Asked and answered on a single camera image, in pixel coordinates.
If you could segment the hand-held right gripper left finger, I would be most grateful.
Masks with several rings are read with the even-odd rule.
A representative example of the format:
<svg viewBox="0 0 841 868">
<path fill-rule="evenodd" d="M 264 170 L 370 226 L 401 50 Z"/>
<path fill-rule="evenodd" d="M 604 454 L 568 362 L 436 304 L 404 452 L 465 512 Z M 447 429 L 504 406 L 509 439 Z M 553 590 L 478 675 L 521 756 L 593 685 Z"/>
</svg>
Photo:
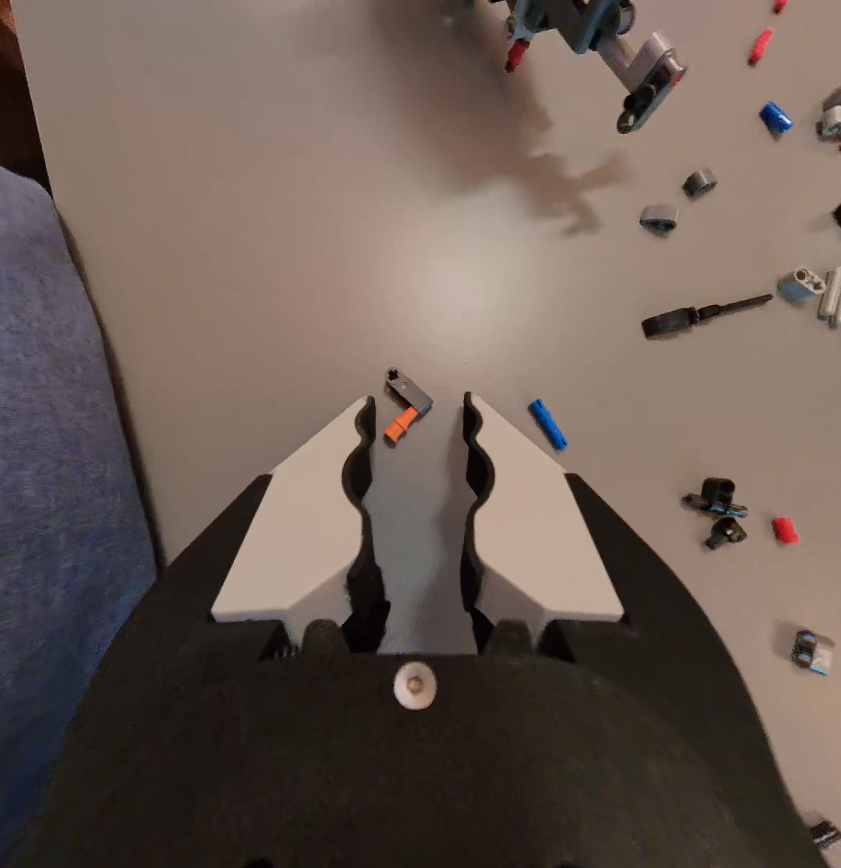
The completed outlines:
<svg viewBox="0 0 841 868">
<path fill-rule="evenodd" d="M 271 472 L 210 610 L 217 623 L 279 622 L 299 644 L 315 621 L 375 652 L 388 617 L 365 497 L 376 405 L 354 401 Z"/>
</svg>

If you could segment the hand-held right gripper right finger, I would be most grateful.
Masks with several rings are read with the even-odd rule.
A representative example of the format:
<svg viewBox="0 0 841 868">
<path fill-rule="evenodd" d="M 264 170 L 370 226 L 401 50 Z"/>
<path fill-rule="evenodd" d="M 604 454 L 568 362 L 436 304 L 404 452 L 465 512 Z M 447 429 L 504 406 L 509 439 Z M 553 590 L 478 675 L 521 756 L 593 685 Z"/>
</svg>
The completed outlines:
<svg viewBox="0 0 841 868">
<path fill-rule="evenodd" d="M 620 623 L 625 609 L 564 468 L 477 393 L 463 398 L 466 515 L 459 580 L 478 652 L 501 622 L 536 646 L 549 624 Z"/>
</svg>

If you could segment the grey lego liftarm orange pin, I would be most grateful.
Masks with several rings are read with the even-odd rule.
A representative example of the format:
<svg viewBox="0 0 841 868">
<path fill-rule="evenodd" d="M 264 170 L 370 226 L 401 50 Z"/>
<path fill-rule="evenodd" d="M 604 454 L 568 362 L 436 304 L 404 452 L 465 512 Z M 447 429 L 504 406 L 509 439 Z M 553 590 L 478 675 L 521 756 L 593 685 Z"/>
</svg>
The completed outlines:
<svg viewBox="0 0 841 868">
<path fill-rule="evenodd" d="M 385 439 L 395 446 L 414 423 L 428 414 L 433 399 L 397 367 L 386 370 L 385 384 L 404 405 L 402 413 L 384 431 Z"/>
</svg>

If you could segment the multicoloured lego model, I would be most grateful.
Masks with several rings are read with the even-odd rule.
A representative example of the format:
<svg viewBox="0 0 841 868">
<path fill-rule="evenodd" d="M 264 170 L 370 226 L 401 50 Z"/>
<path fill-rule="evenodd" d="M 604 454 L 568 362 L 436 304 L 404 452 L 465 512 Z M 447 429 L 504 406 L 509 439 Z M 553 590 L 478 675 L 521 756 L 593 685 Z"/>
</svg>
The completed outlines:
<svg viewBox="0 0 841 868">
<path fill-rule="evenodd" d="M 686 67 L 675 47 L 659 32 L 638 51 L 627 41 L 636 17 L 631 1 L 508 1 L 505 20 L 509 50 L 504 72 L 514 72 L 533 38 L 556 31 L 578 56 L 595 52 L 627 94 L 616 122 L 620 135 L 641 129 L 683 79 Z"/>
</svg>

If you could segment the long blue lego pin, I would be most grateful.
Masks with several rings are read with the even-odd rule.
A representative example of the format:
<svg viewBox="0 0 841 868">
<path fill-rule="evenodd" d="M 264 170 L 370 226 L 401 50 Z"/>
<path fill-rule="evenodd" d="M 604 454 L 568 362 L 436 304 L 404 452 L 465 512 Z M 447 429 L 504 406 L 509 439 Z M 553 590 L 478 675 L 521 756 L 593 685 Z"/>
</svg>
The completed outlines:
<svg viewBox="0 0 841 868">
<path fill-rule="evenodd" d="M 550 441 L 554 450 L 557 452 L 566 450 L 568 440 L 560 429 L 556 419 L 553 418 L 550 410 L 546 407 L 545 402 L 538 398 L 529 404 L 528 410 L 538 426 L 543 430 L 545 437 Z"/>
</svg>

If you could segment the black lego joint piece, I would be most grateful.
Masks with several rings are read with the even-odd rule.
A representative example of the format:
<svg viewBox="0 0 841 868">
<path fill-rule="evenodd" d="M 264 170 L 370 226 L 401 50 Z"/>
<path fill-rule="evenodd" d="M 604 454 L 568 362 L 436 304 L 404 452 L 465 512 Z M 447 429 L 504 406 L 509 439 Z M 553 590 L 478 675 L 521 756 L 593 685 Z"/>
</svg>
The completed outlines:
<svg viewBox="0 0 841 868">
<path fill-rule="evenodd" d="M 700 493 L 684 495 L 681 504 L 705 515 L 745 518 L 748 509 L 733 502 L 734 493 L 735 484 L 731 479 L 708 477 L 704 479 Z"/>
</svg>

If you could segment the black lego shaft piece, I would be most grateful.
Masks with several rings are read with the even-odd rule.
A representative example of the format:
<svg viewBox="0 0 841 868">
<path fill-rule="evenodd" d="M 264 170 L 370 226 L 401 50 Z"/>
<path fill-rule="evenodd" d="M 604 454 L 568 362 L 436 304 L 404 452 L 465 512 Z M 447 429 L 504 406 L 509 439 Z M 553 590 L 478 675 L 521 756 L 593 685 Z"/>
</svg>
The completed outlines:
<svg viewBox="0 0 841 868">
<path fill-rule="evenodd" d="M 647 340 L 666 339 L 720 317 L 763 307 L 772 300 L 772 294 L 765 294 L 724 305 L 678 308 L 643 320 L 641 328 Z"/>
</svg>

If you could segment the grey black lego block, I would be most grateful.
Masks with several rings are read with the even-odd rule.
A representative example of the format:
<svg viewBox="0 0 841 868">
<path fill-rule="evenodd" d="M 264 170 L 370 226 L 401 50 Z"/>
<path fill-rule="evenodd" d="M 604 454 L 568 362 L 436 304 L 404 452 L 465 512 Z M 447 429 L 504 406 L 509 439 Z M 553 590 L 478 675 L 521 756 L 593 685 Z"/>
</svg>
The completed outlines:
<svg viewBox="0 0 841 868">
<path fill-rule="evenodd" d="M 798 668 L 827 677 L 834 651 L 835 644 L 827 636 L 801 629 L 794 637 L 791 660 Z"/>
</svg>

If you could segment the light grey two-hole lego connector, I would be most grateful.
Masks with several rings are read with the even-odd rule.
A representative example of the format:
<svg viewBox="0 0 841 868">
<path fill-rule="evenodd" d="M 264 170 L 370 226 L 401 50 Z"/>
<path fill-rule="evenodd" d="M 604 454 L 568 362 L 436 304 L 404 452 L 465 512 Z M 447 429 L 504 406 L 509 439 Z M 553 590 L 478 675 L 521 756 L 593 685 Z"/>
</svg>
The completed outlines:
<svg viewBox="0 0 841 868">
<path fill-rule="evenodd" d="M 826 292 L 826 281 L 805 266 L 793 270 L 777 283 L 780 298 L 792 305 L 803 305 Z"/>
</svg>

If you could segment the small grey lego piece red pin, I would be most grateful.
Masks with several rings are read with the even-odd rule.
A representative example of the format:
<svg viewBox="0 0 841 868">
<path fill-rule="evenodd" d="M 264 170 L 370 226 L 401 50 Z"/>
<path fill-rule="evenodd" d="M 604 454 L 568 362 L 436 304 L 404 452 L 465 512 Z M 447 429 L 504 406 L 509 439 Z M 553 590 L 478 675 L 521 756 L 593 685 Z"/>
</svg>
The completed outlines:
<svg viewBox="0 0 841 868">
<path fill-rule="evenodd" d="M 822 142 L 836 143 L 841 153 L 841 84 L 822 103 L 822 114 L 816 123 L 816 135 Z"/>
</svg>

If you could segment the person's blue sweater torso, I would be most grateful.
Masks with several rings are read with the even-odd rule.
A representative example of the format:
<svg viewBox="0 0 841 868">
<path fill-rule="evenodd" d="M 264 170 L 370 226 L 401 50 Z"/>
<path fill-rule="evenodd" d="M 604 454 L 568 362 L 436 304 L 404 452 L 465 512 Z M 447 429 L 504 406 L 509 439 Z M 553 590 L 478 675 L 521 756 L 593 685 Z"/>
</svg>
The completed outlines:
<svg viewBox="0 0 841 868">
<path fill-rule="evenodd" d="M 0 167 L 0 866 L 155 575 L 102 332 L 53 200 Z"/>
</svg>

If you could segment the wooden cabinet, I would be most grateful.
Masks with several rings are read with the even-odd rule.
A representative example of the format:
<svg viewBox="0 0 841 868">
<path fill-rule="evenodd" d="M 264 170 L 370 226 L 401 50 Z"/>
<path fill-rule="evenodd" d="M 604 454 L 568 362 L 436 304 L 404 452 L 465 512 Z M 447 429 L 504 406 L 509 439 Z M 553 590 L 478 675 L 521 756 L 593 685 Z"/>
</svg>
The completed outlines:
<svg viewBox="0 0 841 868">
<path fill-rule="evenodd" d="M 8 1 L 0 1 L 0 166 L 52 191 Z"/>
</svg>

